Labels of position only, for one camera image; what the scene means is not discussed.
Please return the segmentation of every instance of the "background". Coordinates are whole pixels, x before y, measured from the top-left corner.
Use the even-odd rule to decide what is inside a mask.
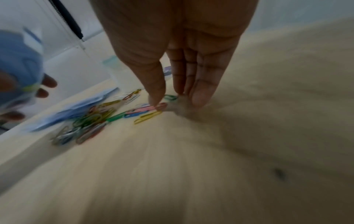
[[[61,2],[81,28],[82,40],[70,30],[49,0],[1,0],[0,3],[0,14],[12,10],[39,21],[45,46],[45,71],[58,81],[58,87],[50,90],[48,98],[39,99],[35,105],[22,110],[27,118],[110,77],[102,61],[114,52],[88,0]],[[353,0],[260,0],[247,32],[350,17],[354,15],[353,9]]]

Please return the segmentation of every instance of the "yellow paper clip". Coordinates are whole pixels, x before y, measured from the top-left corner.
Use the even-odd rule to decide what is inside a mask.
[[[134,121],[134,124],[138,124],[138,123],[141,123],[143,121],[146,121],[146,120],[148,120],[150,118],[153,118],[153,117],[155,117],[155,116],[157,116],[157,115],[159,115],[161,113],[162,113],[162,111],[156,111],[156,112],[153,112],[153,113],[150,113],[150,114],[146,114],[146,115],[140,116],[138,119],[136,119]]]

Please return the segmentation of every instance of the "wood grain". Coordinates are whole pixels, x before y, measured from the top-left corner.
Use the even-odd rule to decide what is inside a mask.
[[[199,111],[180,98],[65,148],[49,130],[3,140],[0,223],[352,223],[353,25],[245,35]]]

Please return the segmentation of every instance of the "table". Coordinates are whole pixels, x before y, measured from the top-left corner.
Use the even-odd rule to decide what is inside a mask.
[[[352,223],[353,25],[244,35],[197,113],[119,120],[67,148],[51,130],[1,141],[0,223]]]

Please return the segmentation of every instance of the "human hand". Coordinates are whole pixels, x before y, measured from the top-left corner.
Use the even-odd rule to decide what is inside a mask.
[[[57,86],[57,82],[47,74],[44,74],[42,84],[50,88],[54,88]],[[8,74],[0,72],[0,92],[11,91],[15,88],[16,88],[16,81]],[[36,97],[46,98],[48,97],[48,95],[49,93],[47,91],[40,88],[37,91]],[[12,121],[22,120],[24,117],[25,116],[23,114],[17,111],[0,115],[1,119],[12,120]]]
[[[170,58],[173,86],[204,106],[248,26],[258,0],[91,0],[117,57],[156,105],[166,84],[159,59]]]

